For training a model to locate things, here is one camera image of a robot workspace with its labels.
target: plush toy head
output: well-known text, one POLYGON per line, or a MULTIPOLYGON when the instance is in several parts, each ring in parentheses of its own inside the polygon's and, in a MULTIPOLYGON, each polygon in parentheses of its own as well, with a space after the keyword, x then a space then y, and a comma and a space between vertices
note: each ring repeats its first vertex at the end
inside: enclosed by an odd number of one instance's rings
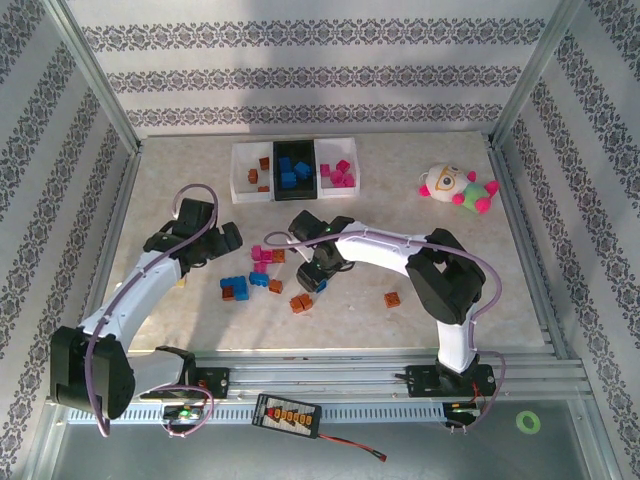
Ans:
POLYGON ((420 194, 424 197, 431 196, 441 202, 452 202, 454 195, 464 192, 471 183, 467 175, 452 165, 434 165, 420 177, 424 179, 424 185, 420 187, 420 194))

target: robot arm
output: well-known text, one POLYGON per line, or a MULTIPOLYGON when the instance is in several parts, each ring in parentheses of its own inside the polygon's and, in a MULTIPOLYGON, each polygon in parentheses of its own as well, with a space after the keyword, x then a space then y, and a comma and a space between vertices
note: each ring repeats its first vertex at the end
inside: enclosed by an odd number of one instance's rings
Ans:
POLYGON ((114 298, 124 296, 99 333, 93 356, 94 387, 102 411, 118 418, 132 398, 153 388, 176 383, 193 384, 195 357, 189 352, 158 347, 153 353, 127 358, 136 332, 160 299, 191 268, 204 266, 242 246, 234 223, 221 230, 215 224, 193 243, 163 258, 137 282, 133 279, 151 261, 192 237, 211 219, 213 205, 184 199, 177 220, 167 223, 145 243, 133 271, 112 296, 77 328, 61 327, 51 340, 51 396, 63 405, 91 412, 84 376, 88 340, 114 298))
POLYGON ((437 321, 441 376, 444 372, 453 383, 459 383, 472 373, 477 355, 471 346, 470 318, 480 300, 485 275, 471 260, 410 244, 419 240, 464 251, 451 233, 436 229, 429 236, 406 236, 370 228, 348 217, 336 217, 327 224, 306 210, 293 220, 289 231, 300 241, 342 233, 334 241, 315 245, 311 258, 309 250, 302 247, 307 263, 300 266, 297 278, 307 291, 324 289, 349 262, 371 263, 409 277, 423 307, 437 321))

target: pink plush hand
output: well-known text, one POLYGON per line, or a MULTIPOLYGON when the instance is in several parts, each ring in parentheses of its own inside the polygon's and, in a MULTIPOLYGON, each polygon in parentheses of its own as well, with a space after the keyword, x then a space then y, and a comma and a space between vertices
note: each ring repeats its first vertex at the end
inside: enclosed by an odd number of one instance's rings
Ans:
POLYGON ((496 193, 498 193, 499 188, 500 184, 497 180, 492 180, 484 186, 484 189, 489 193, 490 197, 493 197, 496 193))
POLYGON ((478 213, 487 213, 491 208, 491 199, 489 197, 483 197, 476 200, 476 210, 478 213))

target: blue toy block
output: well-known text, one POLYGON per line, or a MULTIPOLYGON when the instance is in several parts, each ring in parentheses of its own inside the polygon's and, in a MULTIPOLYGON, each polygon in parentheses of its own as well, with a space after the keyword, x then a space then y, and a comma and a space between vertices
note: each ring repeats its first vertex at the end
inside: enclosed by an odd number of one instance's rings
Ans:
POLYGON ((244 277, 227 277, 220 280, 220 288, 233 287, 233 296, 236 300, 249 300, 249 287, 244 277))
POLYGON ((266 273, 251 272, 249 274, 249 283, 259 287, 266 287, 269 285, 269 275, 266 273))
POLYGON ((280 184, 282 185, 282 188, 295 188, 295 186, 298 184, 296 174, 293 172, 281 173, 280 184))
POLYGON ((280 157, 280 173, 289 173, 291 171, 291 159, 289 157, 280 157))
POLYGON ((304 162, 298 162, 293 167, 293 172, 300 180, 305 180, 311 175, 311 167, 304 162))

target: wallpaper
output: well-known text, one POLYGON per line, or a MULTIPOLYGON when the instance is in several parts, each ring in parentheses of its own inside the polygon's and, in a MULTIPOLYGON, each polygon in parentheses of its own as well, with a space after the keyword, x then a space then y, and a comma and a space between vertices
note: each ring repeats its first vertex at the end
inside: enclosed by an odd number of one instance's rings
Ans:
POLYGON ((488 132, 558 1, 508 3, 69 0, 141 137, 488 132))
POLYGON ((129 154, 43 7, 0 0, 0 479, 19 477, 49 340, 83 316, 129 154))
POLYGON ((553 308, 625 478, 640 478, 637 7, 586 2, 504 153, 553 308))

